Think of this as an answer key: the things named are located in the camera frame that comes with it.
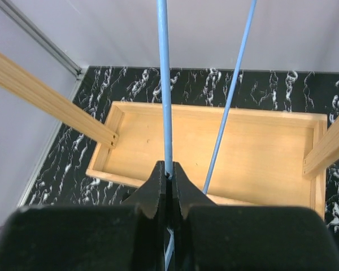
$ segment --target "wooden stick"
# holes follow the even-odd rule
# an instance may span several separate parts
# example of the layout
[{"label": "wooden stick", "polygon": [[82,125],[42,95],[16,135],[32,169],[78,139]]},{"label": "wooden stick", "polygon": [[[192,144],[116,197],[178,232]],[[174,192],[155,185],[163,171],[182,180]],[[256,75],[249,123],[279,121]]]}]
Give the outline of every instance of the wooden stick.
[{"label": "wooden stick", "polygon": [[[313,147],[322,139],[327,132],[327,121],[318,121],[314,127]],[[326,169],[323,169],[316,177],[311,180],[310,186],[310,208],[318,213],[318,215],[325,219],[325,182]]]},{"label": "wooden stick", "polygon": [[303,174],[314,178],[339,159],[339,116],[304,159]]},{"label": "wooden stick", "polygon": [[1,53],[0,86],[95,141],[115,147],[116,133]]}]

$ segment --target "blue stick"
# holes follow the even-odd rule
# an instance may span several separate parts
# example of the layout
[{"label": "blue stick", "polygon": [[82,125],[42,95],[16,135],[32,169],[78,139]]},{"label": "blue stick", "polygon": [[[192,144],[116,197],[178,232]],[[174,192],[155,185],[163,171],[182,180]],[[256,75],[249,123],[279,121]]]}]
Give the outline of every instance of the blue stick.
[{"label": "blue stick", "polygon": [[162,89],[164,128],[164,170],[172,178],[172,112],[170,56],[168,52],[167,0],[157,0],[158,41],[160,57],[160,81]]},{"label": "blue stick", "polygon": [[173,236],[173,231],[168,229],[168,232],[170,233],[171,237],[169,238],[166,254],[164,255],[164,265],[165,265],[165,271],[168,270],[168,266],[170,265],[172,253],[173,253],[173,245],[175,244],[174,240],[175,237]]},{"label": "blue stick", "polygon": [[210,186],[210,181],[211,181],[212,173],[214,172],[214,167],[215,167],[215,163],[216,163],[217,154],[219,153],[219,148],[220,148],[222,136],[224,134],[228,112],[230,110],[230,105],[231,105],[233,93],[235,91],[235,86],[236,86],[236,82],[237,82],[238,72],[240,71],[240,65],[241,65],[242,56],[244,55],[246,41],[247,41],[247,37],[249,35],[250,26],[251,26],[251,21],[253,19],[253,15],[254,15],[254,11],[255,11],[256,1],[257,0],[253,0],[252,1],[251,7],[250,7],[250,11],[249,11],[249,15],[247,17],[247,22],[246,22],[246,27],[245,27],[245,31],[244,31],[244,36],[242,37],[242,42],[241,42],[241,46],[240,46],[240,52],[238,53],[235,70],[233,72],[233,76],[232,76],[232,80],[231,80],[231,85],[230,85],[230,90],[229,90],[227,101],[226,101],[226,105],[225,105],[224,115],[222,116],[222,121],[221,121],[221,125],[220,125],[219,134],[217,136],[214,153],[212,154],[212,158],[211,158],[210,168],[208,169],[208,173],[207,173],[207,177],[206,177],[206,182],[205,182],[205,185],[203,186],[203,190],[202,190],[202,192],[204,194],[207,194],[208,187]]}]

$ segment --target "wooden tray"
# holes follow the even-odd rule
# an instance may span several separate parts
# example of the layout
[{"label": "wooden tray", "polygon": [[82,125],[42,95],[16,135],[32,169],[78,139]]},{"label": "wooden tray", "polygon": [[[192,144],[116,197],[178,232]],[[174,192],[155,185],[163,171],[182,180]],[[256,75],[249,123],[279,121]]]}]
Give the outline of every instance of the wooden tray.
[{"label": "wooden tray", "polygon": [[[173,160],[203,188],[222,108],[172,105]],[[98,143],[88,176],[139,187],[164,160],[161,104],[114,102],[105,126],[115,148]],[[326,132],[327,116],[231,109],[208,194],[219,204],[304,206],[324,217],[325,174],[303,177],[303,160]]]},{"label": "wooden tray", "polygon": [[[0,86],[98,142],[89,176],[139,187],[164,158],[161,104],[115,102],[103,125],[1,53]],[[223,109],[173,106],[172,114],[174,159],[201,189]],[[326,115],[232,109],[208,196],[217,204],[305,206],[324,218],[339,116],[326,129]]]}]

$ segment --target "wooden dowel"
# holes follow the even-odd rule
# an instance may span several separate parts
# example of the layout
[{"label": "wooden dowel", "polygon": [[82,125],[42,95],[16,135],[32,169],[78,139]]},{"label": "wooden dowel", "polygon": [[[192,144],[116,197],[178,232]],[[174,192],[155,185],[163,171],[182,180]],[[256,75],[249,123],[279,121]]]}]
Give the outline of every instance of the wooden dowel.
[{"label": "wooden dowel", "polygon": [[116,133],[1,53],[0,86],[109,148],[118,141]]},{"label": "wooden dowel", "polygon": [[322,139],[305,157],[303,174],[314,178],[339,159],[339,116]]}]

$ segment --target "black and white marble pattern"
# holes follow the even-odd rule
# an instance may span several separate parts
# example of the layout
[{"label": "black and white marble pattern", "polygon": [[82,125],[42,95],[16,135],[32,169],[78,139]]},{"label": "black and white marble pattern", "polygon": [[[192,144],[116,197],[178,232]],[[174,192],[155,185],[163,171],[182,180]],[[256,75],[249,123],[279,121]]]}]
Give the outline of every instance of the black and white marble pattern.
[{"label": "black and white marble pattern", "polygon": [[[233,71],[172,69],[173,104],[225,105]],[[90,67],[74,103],[104,121],[113,100],[161,102],[158,68]],[[241,71],[232,107],[339,115],[339,74]],[[110,205],[129,189],[87,177],[95,142],[63,125],[27,204]],[[339,161],[327,171],[325,223],[339,234]]]}]

